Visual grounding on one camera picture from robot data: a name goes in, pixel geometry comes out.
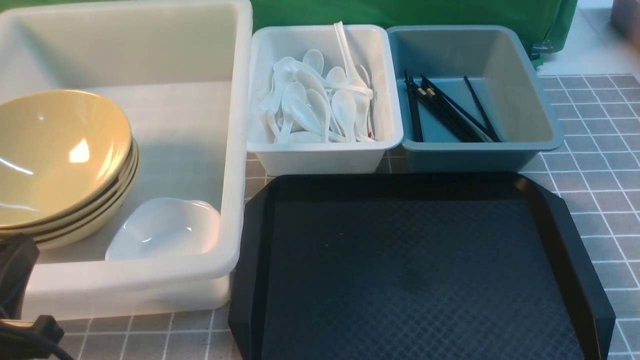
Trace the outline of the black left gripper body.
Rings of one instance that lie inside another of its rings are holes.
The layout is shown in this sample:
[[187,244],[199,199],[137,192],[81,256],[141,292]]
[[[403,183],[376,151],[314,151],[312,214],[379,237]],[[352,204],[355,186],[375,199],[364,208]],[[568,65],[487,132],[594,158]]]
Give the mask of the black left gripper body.
[[66,358],[59,346],[65,335],[51,315],[23,320],[26,287],[40,250],[29,235],[1,237],[1,358],[3,360]]

